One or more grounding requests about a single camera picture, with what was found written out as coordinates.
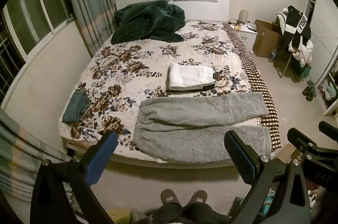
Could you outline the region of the grey fluffy pants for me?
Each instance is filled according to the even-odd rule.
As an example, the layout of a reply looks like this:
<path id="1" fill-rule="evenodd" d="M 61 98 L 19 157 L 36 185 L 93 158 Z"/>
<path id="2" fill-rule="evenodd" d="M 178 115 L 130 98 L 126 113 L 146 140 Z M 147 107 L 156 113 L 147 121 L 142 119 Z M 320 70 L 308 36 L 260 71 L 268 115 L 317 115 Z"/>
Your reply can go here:
<path id="1" fill-rule="evenodd" d="M 266 127 L 256 123 L 267 115 L 266 104 L 259 92 L 230 93 L 214 97 L 163 97 L 143 101 L 136 119 L 133 142 L 155 136 L 182 133 L 210 133 L 229 128 Z"/>

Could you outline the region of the green slippers on floor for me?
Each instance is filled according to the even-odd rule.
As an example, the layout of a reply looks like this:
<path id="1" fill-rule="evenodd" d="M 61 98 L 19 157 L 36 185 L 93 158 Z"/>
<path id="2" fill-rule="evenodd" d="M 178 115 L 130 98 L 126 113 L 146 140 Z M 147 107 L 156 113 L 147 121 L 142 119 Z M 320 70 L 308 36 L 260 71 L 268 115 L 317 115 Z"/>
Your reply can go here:
<path id="1" fill-rule="evenodd" d="M 317 96 L 316 87 L 311 80 L 307 81 L 307 86 L 302 91 L 302 94 L 303 96 L 305 96 L 305 99 L 309 102 L 313 101 L 313 98 Z"/>

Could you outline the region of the striped curtain lower left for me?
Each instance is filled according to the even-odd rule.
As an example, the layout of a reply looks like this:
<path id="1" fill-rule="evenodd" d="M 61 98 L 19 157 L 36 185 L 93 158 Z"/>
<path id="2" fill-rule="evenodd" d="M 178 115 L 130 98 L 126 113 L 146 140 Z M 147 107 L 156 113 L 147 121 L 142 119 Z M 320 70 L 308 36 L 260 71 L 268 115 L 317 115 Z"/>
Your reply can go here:
<path id="1" fill-rule="evenodd" d="M 1 190 L 31 202 L 35 180 L 43 160 L 68 162 L 71 158 L 40 141 L 1 110 Z"/>

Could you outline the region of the right grey slipper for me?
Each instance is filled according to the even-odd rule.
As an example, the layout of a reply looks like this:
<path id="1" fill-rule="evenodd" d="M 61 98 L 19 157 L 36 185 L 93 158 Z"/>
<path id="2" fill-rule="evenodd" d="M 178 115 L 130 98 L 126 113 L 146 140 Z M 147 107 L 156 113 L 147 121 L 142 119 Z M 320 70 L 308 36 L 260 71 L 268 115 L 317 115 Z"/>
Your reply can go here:
<path id="1" fill-rule="evenodd" d="M 188 205 L 193 203 L 206 203 L 208 194 L 204 189 L 198 189 L 190 198 Z"/>

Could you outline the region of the grey slipper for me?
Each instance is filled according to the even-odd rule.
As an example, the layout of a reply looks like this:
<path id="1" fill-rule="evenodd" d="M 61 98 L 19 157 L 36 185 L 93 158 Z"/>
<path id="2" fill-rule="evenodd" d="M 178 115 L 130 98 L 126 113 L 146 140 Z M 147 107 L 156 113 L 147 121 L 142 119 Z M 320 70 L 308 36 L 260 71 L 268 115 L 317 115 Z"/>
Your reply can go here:
<path id="1" fill-rule="evenodd" d="M 163 205 L 168 203 L 177 203 L 179 204 L 178 197 L 172 189 L 165 189 L 160 194 L 160 200 Z"/>
<path id="2" fill-rule="evenodd" d="M 193 203 L 206 203 L 208 194 L 204 189 L 198 189 L 190 198 L 188 205 Z"/>

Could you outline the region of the chair with piled clothes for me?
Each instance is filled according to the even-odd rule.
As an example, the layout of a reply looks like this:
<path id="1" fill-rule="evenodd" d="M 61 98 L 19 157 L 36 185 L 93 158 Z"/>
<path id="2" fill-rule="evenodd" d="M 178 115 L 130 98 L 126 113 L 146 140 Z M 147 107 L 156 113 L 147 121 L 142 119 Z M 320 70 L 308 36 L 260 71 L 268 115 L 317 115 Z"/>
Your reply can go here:
<path id="1" fill-rule="evenodd" d="M 269 60 L 282 78 L 291 70 L 301 82 L 309 75 L 314 45 L 308 17 L 292 5 L 276 13 L 275 24 L 281 30 L 281 40 L 271 52 Z"/>

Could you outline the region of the brown checkered blanket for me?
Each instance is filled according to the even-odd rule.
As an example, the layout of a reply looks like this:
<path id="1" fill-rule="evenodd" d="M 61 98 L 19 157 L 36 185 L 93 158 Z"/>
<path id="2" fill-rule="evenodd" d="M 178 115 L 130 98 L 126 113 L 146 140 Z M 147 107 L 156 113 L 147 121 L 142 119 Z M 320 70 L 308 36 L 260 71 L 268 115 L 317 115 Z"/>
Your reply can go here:
<path id="1" fill-rule="evenodd" d="M 228 37 L 232 41 L 237 55 L 239 56 L 242 64 L 242 69 L 245 72 L 246 77 L 251 86 L 252 92 L 261 92 L 263 95 L 264 102 L 269 111 L 269 114 L 261 118 L 261 124 L 269 128 L 270 139 L 271 139 L 271 152 L 276 151 L 278 148 L 282 148 L 281 138 L 279 133 L 279 121 L 275 104 L 271 94 L 259 73 L 256 64 L 251 59 L 248 50 L 245 45 L 237 37 L 235 31 L 227 23 L 222 23 L 223 30 L 226 31 Z"/>

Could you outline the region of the folded teal cloth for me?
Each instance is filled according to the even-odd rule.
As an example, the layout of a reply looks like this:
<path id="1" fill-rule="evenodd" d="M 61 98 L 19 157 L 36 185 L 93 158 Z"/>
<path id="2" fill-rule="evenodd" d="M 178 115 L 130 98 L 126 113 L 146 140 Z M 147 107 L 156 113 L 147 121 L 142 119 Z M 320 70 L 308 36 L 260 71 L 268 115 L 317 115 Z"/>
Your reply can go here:
<path id="1" fill-rule="evenodd" d="M 88 94 L 85 91 L 75 91 L 65 109 L 62 122 L 78 122 L 89 106 L 90 100 Z"/>

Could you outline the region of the left grey slipper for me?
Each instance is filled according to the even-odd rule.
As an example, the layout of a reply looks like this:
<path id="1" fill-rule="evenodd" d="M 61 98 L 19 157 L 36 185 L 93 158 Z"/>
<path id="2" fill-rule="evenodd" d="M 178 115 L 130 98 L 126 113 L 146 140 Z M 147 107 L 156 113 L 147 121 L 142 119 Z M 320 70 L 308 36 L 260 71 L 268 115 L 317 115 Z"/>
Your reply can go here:
<path id="1" fill-rule="evenodd" d="M 165 189 L 160 194 L 160 200 L 163 205 L 168 203 L 177 203 L 179 204 L 178 197 L 172 189 Z"/>

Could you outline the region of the brown cardboard box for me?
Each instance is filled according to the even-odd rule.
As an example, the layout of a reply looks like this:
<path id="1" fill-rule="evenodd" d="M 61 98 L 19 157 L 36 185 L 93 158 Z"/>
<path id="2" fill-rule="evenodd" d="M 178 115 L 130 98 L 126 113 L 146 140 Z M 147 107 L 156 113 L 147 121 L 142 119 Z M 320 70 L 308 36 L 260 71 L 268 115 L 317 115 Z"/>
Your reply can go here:
<path id="1" fill-rule="evenodd" d="M 253 45 L 253 52 L 257 57 L 269 58 L 275 47 L 281 43 L 281 29 L 276 24 L 256 19 L 257 36 Z"/>

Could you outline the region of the white wardrobe shelf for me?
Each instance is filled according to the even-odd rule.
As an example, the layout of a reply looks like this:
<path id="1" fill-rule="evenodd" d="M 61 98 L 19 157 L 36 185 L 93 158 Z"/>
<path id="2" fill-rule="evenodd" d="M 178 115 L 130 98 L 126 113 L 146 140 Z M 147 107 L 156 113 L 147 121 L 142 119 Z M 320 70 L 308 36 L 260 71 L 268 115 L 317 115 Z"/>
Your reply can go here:
<path id="1" fill-rule="evenodd" d="M 309 19 L 312 52 L 310 79 L 324 115 L 337 109 L 337 83 L 334 66 L 337 64 L 337 6 L 333 0 L 307 0 L 304 13 Z"/>

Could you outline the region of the white nightstand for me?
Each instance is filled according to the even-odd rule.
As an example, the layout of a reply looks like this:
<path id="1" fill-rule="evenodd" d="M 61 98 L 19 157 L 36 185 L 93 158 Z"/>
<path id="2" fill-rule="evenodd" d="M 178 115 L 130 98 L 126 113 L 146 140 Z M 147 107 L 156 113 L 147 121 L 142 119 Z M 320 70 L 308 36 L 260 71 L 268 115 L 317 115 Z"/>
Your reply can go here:
<path id="1" fill-rule="evenodd" d="M 254 29 L 247 23 L 236 25 L 235 21 L 230 21 L 229 25 L 235 31 L 236 36 L 239 37 L 248 52 L 253 52 L 253 46 L 256 41 L 257 32 L 254 31 Z"/>

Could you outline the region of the floral bed sheet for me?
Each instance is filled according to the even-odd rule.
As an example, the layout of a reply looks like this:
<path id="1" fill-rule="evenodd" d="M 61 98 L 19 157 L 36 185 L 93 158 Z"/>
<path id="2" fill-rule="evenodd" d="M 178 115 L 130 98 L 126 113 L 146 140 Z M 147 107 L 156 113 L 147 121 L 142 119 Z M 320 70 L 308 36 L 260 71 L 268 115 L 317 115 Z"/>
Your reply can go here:
<path id="1" fill-rule="evenodd" d="M 78 122 L 60 123 L 60 136 L 89 144 L 107 131 L 119 136 L 122 148 L 132 143 L 139 105 L 148 98 L 175 96 L 168 86 L 170 65 L 207 66 L 215 86 L 186 92 L 187 96 L 221 96 L 250 92 L 240 55 L 220 22 L 191 21 L 179 30 L 182 42 L 152 39 L 112 45 L 105 42 L 81 74 L 75 90 L 90 105 Z"/>

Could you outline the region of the beige lamp on nightstand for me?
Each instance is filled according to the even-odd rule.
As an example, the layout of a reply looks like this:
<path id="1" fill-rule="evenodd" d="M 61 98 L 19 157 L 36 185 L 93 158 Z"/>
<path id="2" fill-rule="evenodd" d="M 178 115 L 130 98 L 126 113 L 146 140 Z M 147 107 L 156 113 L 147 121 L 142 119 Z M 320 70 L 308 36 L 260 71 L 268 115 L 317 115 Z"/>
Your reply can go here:
<path id="1" fill-rule="evenodd" d="M 245 24 L 248 20 L 248 15 L 249 15 L 249 12 L 247 10 L 241 10 L 240 13 L 239 13 L 239 16 L 238 16 L 238 20 L 241 23 Z"/>

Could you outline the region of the folded white pants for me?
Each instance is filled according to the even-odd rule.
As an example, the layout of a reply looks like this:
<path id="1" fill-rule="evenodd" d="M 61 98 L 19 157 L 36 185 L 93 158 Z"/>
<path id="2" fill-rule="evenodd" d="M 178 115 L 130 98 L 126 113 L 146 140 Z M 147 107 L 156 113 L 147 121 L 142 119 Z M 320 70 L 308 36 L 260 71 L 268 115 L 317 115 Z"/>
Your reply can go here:
<path id="1" fill-rule="evenodd" d="M 213 69 L 207 66 L 170 65 L 168 87 L 173 91 L 202 90 L 215 83 Z"/>

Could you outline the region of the white headboard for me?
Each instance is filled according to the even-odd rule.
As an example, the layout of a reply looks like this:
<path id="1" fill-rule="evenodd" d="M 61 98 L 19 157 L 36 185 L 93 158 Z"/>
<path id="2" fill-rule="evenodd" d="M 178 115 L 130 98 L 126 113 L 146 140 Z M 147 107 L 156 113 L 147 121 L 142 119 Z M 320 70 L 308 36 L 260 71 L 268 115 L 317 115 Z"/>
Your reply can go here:
<path id="1" fill-rule="evenodd" d="M 117 0 L 116 8 L 155 0 Z M 226 22 L 229 20 L 230 0 L 165 0 L 182 8 L 187 20 Z"/>

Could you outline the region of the dark green blanket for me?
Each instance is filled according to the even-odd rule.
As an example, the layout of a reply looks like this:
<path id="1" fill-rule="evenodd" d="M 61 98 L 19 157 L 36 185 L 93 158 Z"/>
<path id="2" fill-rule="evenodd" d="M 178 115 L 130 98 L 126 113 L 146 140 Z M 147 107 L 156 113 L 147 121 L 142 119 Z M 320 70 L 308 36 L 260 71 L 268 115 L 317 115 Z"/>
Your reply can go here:
<path id="1" fill-rule="evenodd" d="M 117 29 L 110 40 L 113 45 L 142 39 L 184 41 L 177 33 L 186 25 L 184 10 L 166 0 L 128 5 L 114 13 L 114 21 Z"/>

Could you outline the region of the white bed frame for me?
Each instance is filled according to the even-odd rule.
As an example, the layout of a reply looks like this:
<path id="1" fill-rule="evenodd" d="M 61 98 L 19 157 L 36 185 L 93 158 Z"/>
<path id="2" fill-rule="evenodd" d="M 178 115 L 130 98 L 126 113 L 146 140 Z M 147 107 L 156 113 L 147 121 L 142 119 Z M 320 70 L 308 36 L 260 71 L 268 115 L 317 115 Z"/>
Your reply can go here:
<path id="1" fill-rule="evenodd" d="M 249 145 L 258 155 L 272 155 L 282 147 L 280 137 L 271 137 L 267 127 L 244 126 L 234 129 L 244 144 Z M 111 160 L 137 166 L 161 168 L 208 168 L 233 165 L 232 159 L 224 146 L 224 131 L 202 133 L 182 133 L 178 135 L 162 135 L 159 139 L 155 136 L 138 138 L 134 143 L 133 135 L 129 130 L 119 134 L 108 131 L 114 135 L 113 144 L 116 145 Z M 70 131 L 61 131 L 59 135 L 69 145 L 78 151 L 87 151 L 106 133 L 95 134 L 91 130 L 84 135 L 76 135 L 79 139 L 72 138 Z"/>

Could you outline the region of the window with white frame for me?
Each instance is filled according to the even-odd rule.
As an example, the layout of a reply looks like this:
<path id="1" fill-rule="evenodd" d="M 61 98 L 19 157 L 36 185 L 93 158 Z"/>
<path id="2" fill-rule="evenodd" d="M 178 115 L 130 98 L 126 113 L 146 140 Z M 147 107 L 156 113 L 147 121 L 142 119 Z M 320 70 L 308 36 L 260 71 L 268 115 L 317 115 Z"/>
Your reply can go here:
<path id="1" fill-rule="evenodd" d="M 67 24 L 70 0 L 8 0 L 1 11 L 1 100 L 14 91 L 25 68 Z"/>

